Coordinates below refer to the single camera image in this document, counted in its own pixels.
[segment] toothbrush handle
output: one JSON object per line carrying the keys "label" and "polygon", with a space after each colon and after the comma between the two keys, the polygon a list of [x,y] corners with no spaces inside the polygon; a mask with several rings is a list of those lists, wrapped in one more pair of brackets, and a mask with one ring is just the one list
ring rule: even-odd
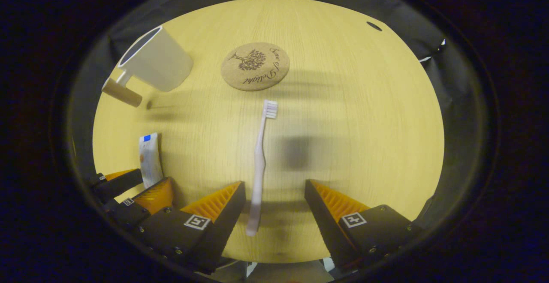
{"label": "toothbrush handle", "polygon": [[263,152],[255,152],[255,172],[253,174],[253,189],[251,193],[250,216],[247,220],[246,235],[254,236],[259,228],[261,215],[261,194],[263,190],[263,172],[265,171],[265,157]]}

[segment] mug handle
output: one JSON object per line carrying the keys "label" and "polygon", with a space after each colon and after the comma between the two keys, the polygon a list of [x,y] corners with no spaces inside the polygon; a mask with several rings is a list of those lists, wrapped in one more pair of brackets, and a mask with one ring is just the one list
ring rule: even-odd
{"label": "mug handle", "polygon": [[139,94],[126,88],[126,83],[131,76],[132,74],[127,74],[127,71],[124,71],[116,81],[107,78],[101,91],[133,107],[138,107],[143,98]]}

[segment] cork coaster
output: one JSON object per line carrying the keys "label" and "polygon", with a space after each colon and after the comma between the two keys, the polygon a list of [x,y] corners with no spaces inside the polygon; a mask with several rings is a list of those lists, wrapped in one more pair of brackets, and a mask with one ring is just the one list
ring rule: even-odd
{"label": "cork coaster", "polygon": [[290,58],[270,43],[249,43],[231,51],[221,64],[221,76],[233,88],[257,91],[278,84],[290,70]]}

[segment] tree print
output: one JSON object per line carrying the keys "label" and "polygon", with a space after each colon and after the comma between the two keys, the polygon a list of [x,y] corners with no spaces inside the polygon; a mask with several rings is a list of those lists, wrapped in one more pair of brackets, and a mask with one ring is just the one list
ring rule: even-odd
{"label": "tree print", "polygon": [[267,59],[264,53],[257,50],[252,50],[245,57],[239,57],[235,52],[235,54],[230,59],[233,59],[233,58],[242,61],[241,64],[238,65],[238,67],[243,71],[257,70],[265,63],[265,59]]}

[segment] toothpaste tube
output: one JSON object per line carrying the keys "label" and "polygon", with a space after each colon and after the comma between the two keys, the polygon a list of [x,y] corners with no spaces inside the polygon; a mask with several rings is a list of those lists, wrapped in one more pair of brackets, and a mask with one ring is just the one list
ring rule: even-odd
{"label": "toothpaste tube", "polygon": [[141,175],[145,189],[162,180],[162,167],[158,153],[158,134],[142,136],[139,138],[139,161],[141,162]]}

